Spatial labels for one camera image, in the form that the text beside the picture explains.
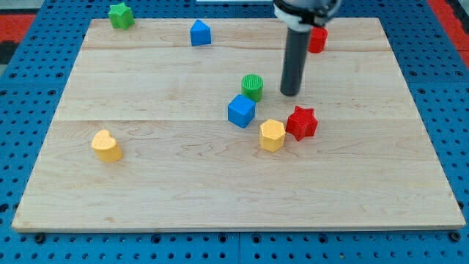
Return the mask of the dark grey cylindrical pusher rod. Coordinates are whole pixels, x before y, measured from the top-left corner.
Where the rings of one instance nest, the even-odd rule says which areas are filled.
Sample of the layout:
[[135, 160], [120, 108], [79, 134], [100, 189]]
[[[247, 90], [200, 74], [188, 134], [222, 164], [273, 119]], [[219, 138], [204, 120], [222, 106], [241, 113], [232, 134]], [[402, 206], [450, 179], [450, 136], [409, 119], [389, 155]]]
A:
[[305, 32], [287, 30], [280, 86], [283, 95], [295, 96], [300, 91], [310, 34], [310, 29]]

